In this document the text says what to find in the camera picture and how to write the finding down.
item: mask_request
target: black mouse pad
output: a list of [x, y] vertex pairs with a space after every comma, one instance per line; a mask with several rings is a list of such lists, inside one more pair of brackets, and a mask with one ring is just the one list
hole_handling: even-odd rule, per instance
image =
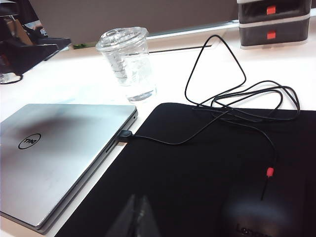
[[[180, 142], [211, 119], [209, 112], [192, 108], [161, 104], [136, 134]], [[277, 116], [293, 113], [280, 110]], [[306, 174], [304, 237], [315, 237], [316, 112], [301, 111], [294, 121], [255, 126], [266, 132], [276, 146], [279, 154], [276, 169], [286, 165]], [[242, 164], [257, 160], [269, 165], [271, 159], [271, 146], [260, 133], [222, 121], [181, 146], [134, 139], [56, 236], [103, 237], [135, 194], [147, 197], [161, 236], [216, 237], [222, 203]]]

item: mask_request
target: plastic cup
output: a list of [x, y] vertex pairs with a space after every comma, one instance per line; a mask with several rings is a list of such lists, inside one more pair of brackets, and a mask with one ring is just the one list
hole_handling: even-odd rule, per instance
[[116, 28], [105, 32], [96, 44], [96, 49], [111, 64], [119, 85], [132, 103], [156, 94], [147, 35], [146, 28]]

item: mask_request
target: silver laptop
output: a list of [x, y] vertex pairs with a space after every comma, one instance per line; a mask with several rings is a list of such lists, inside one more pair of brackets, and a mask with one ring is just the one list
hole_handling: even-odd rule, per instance
[[0, 124], [1, 215], [44, 233], [137, 117], [135, 106], [28, 104]]

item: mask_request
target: white desk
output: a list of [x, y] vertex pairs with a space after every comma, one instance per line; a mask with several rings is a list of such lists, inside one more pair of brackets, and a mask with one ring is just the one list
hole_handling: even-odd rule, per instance
[[[224, 39], [227, 40], [246, 72], [248, 80], [245, 86], [261, 80], [275, 80], [296, 90], [302, 110], [316, 110], [316, 17], [311, 18], [309, 39], [303, 45], [242, 50], [238, 28], [231, 28], [221, 33], [224, 33]], [[185, 37], [204, 42], [206, 35], [211, 34], [208, 32]], [[163, 102], [188, 103], [184, 97], [184, 88], [198, 52], [199, 49], [190, 49], [151, 54], [158, 93], [150, 101], [137, 105], [139, 118], [131, 127], [133, 132], [139, 128], [156, 105]], [[241, 80], [242, 74], [225, 46], [214, 43], [200, 58], [188, 96], [200, 102], [204, 98], [237, 85]], [[128, 103], [120, 93], [111, 69], [95, 48], [60, 52], [25, 73], [21, 82], [2, 85], [0, 88], [1, 121], [29, 103]], [[260, 96], [243, 103], [242, 106], [273, 108], [276, 105], [274, 100], [276, 98], [277, 95], [273, 94]], [[289, 101], [285, 101], [281, 108], [293, 109], [293, 106]], [[46, 236], [52, 237], [58, 232], [123, 147], [124, 144], [120, 143], [111, 151]], [[42, 236], [3, 217], [1, 217], [0, 235], [2, 237]]]

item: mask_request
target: lenovo logo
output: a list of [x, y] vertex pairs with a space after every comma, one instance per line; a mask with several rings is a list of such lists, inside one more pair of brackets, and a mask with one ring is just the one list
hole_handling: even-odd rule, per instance
[[266, 235], [266, 234], [254, 231], [252, 229], [248, 229], [248, 228], [245, 228], [245, 227], [240, 227], [240, 224], [237, 224], [236, 231], [238, 233], [241, 233], [244, 236], [249, 236], [249, 237], [272, 237], [272, 236], [269, 236], [269, 235]]
[[32, 135], [24, 138], [20, 142], [18, 148], [21, 150], [27, 149], [27, 148], [31, 147], [32, 145], [34, 145], [36, 142], [38, 142], [40, 138], [41, 138], [41, 135], [39, 133], [32, 134]]

